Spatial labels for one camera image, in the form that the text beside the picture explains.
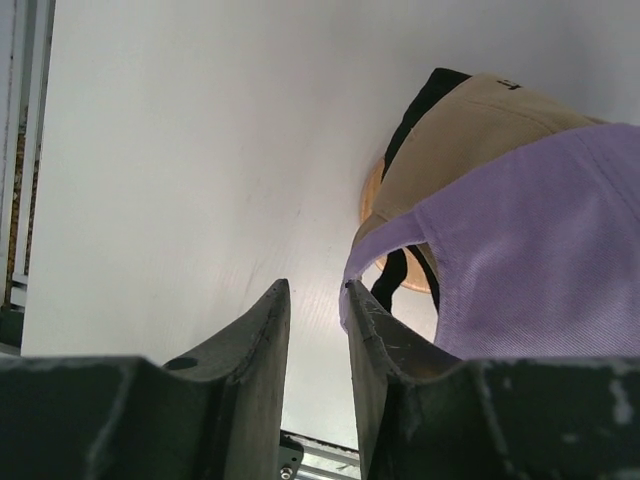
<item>black strap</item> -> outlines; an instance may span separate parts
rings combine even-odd
[[[403,142],[422,116],[433,108],[445,95],[469,78],[471,78],[470,75],[446,68],[436,68],[433,71],[426,85],[422,87],[418,96],[411,102],[409,108],[407,108],[400,126],[391,137],[391,141],[384,155],[382,178],[384,178],[389,170]],[[424,255],[416,246],[409,247],[409,251],[416,257],[422,270],[424,270],[427,283],[431,289],[433,303],[436,310],[438,310],[440,307],[440,285],[438,284],[438,279],[426,258],[424,258]],[[407,273],[407,258],[405,257],[404,251],[396,250],[387,255],[387,263],[382,270],[380,278],[374,283],[371,294],[388,312],[391,312],[391,297],[405,278],[407,278]]]

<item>screw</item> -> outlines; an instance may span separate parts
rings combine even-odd
[[[282,480],[291,480],[292,475],[293,470],[291,469],[291,467],[282,467],[280,469],[280,478]]]

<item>round wooden coaster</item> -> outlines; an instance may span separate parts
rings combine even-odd
[[[367,178],[367,182],[362,190],[362,199],[360,201],[360,223],[363,223],[369,215],[371,215],[373,200],[376,198],[376,194],[378,193],[380,184],[382,183],[383,170],[384,158],[381,158],[378,163],[376,163],[375,167],[373,167],[373,170],[371,170],[369,178]],[[404,249],[404,253],[407,257],[408,274],[405,281],[402,282],[402,286],[417,292],[431,293],[424,271],[416,260],[416,257],[414,257],[406,248]],[[379,258],[376,260],[376,266],[382,270],[386,262],[387,257]]]

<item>white table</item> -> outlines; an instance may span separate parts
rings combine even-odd
[[[355,447],[337,291],[367,172],[437,66],[639,119],[639,4],[600,4],[58,0],[24,353],[164,362],[287,277],[283,427]]]

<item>beige fabric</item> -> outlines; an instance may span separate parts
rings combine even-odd
[[[554,133],[596,123],[603,122],[500,77],[471,77],[440,100],[409,133],[354,245],[472,169]],[[437,275],[429,247],[418,248]]]

